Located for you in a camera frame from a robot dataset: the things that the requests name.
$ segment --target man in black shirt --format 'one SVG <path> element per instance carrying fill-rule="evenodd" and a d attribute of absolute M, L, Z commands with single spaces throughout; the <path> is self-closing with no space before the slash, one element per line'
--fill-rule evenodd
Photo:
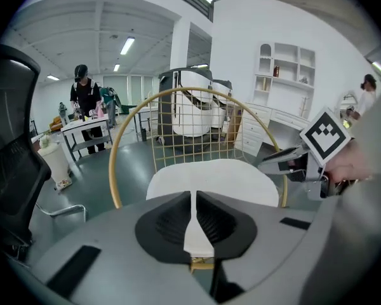
<path fill-rule="evenodd" d="M 78 103 L 84 115 L 89 117 L 90 110 L 100 107 L 102 98 L 100 97 L 99 87 L 92 79 L 88 78 L 88 67 L 84 64 L 75 68 L 75 83 L 70 89 L 70 103 L 72 108 Z M 90 129 L 90 133 L 94 138 L 102 137 L 102 129 L 100 126 Z M 84 141 L 91 140 L 86 130 L 82 131 Z M 96 145 L 99 151 L 104 150 L 104 144 Z M 88 147 L 89 154 L 96 152 L 95 146 Z"/>

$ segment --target white trash can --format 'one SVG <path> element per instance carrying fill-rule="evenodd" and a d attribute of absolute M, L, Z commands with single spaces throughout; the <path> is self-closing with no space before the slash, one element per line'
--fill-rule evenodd
<path fill-rule="evenodd" d="M 72 184 L 68 175 L 68 161 L 60 144 L 51 142 L 47 147 L 38 150 L 51 169 L 51 177 L 55 181 L 58 190 L 63 190 Z"/>

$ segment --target shelf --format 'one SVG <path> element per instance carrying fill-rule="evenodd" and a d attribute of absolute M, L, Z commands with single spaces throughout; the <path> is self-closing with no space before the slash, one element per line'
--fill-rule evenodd
<path fill-rule="evenodd" d="M 274 60 L 275 60 L 275 62 L 281 62 L 281 63 L 283 63 L 283 62 L 286 62 L 286 63 L 289 63 L 289 64 L 298 64 L 298 62 L 295 62 L 295 61 L 289 61 L 289 60 L 284 60 L 284 59 L 282 59 L 282 58 L 274 58 Z"/>
<path fill-rule="evenodd" d="M 274 60 L 274 68 L 279 66 L 279 78 L 295 81 L 298 78 L 298 64 L 285 60 Z"/>
<path fill-rule="evenodd" d="M 73 151 L 78 151 L 81 149 L 85 149 L 90 146 L 94 146 L 97 144 L 104 144 L 105 142 L 108 142 L 110 140 L 110 137 L 107 135 L 105 137 L 100 137 L 100 138 L 94 138 L 85 142 L 81 142 L 80 144 L 74 144 L 71 149 Z"/>
<path fill-rule="evenodd" d="M 272 78 L 271 77 L 266 77 L 266 76 L 256 76 L 255 77 L 255 87 L 254 87 L 254 90 L 256 92 L 260 91 L 260 92 L 269 92 L 270 88 L 271 88 L 271 80 Z"/>
<path fill-rule="evenodd" d="M 300 48 L 300 65 L 306 67 L 315 67 L 315 53 L 305 48 Z"/>
<path fill-rule="evenodd" d="M 260 65 L 258 67 L 259 72 L 268 72 L 271 71 L 271 58 L 260 58 Z"/>
<path fill-rule="evenodd" d="M 293 62 L 298 64 L 298 46 L 275 43 L 274 59 Z"/>
<path fill-rule="evenodd" d="M 300 88 L 300 89 L 307 90 L 307 91 L 311 91 L 314 89 L 313 86 L 303 84 L 303 83 L 300 83 L 298 81 L 292 81 L 292 80 L 287 80 L 287 79 L 277 78 L 277 77 L 273 77 L 272 80 L 275 81 L 276 83 L 282 83 L 282 84 L 294 86 L 296 88 Z"/>
<path fill-rule="evenodd" d="M 315 80 L 315 69 L 312 67 L 301 65 L 298 78 L 299 80 L 301 80 L 303 77 L 307 78 L 309 86 L 313 86 Z"/>
<path fill-rule="evenodd" d="M 300 67 L 301 67 L 301 68 L 304 68 L 304 69 L 305 69 L 305 68 L 312 69 L 312 70 L 315 69 L 315 67 L 310 67 L 309 65 L 304 65 L 304 64 L 301 64 Z"/>

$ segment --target pillar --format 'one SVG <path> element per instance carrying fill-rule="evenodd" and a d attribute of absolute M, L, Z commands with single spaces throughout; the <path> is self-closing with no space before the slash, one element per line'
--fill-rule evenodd
<path fill-rule="evenodd" d="M 191 21 L 182 17 L 173 26 L 170 69 L 187 66 Z"/>

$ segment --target white shelf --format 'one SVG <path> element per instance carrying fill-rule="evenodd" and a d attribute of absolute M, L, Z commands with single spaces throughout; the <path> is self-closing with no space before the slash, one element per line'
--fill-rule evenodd
<path fill-rule="evenodd" d="M 295 62 L 274 59 L 274 67 L 279 66 L 279 78 L 295 81 L 298 78 L 298 64 Z"/>
<path fill-rule="evenodd" d="M 310 67 L 309 65 L 304 65 L 304 64 L 300 64 L 300 67 L 301 68 L 308 68 L 308 69 L 312 69 L 312 70 L 315 69 L 315 67 Z"/>
<path fill-rule="evenodd" d="M 311 91 L 314 89 L 313 86 L 310 86 L 310 85 L 304 84 L 304 83 L 300 83 L 299 81 L 292 81 L 292 80 L 287 80 L 287 79 L 277 78 L 277 77 L 273 77 L 272 80 L 275 81 L 276 83 L 282 83 L 282 84 L 294 86 L 296 88 L 300 88 L 303 90 Z"/>
<path fill-rule="evenodd" d="M 300 65 L 315 68 L 315 53 L 305 48 L 300 48 Z"/>
<path fill-rule="evenodd" d="M 275 62 L 279 61 L 279 62 L 286 62 L 286 63 L 289 63 L 289 64 L 298 64 L 298 62 L 295 62 L 295 61 L 290 61 L 290 60 L 285 60 L 285 59 L 282 59 L 282 58 L 274 58 Z"/>
<path fill-rule="evenodd" d="M 274 59 L 284 60 L 287 62 L 298 63 L 298 46 L 275 43 L 274 44 Z"/>
<path fill-rule="evenodd" d="M 301 80 L 303 77 L 307 78 L 309 86 L 313 86 L 315 80 L 315 68 L 301 65 L 298 78 Z"/>
<path fill-rule="evenodd" d="M 271 73 L 271 58 L 260 58 L 259 72 Z"/>

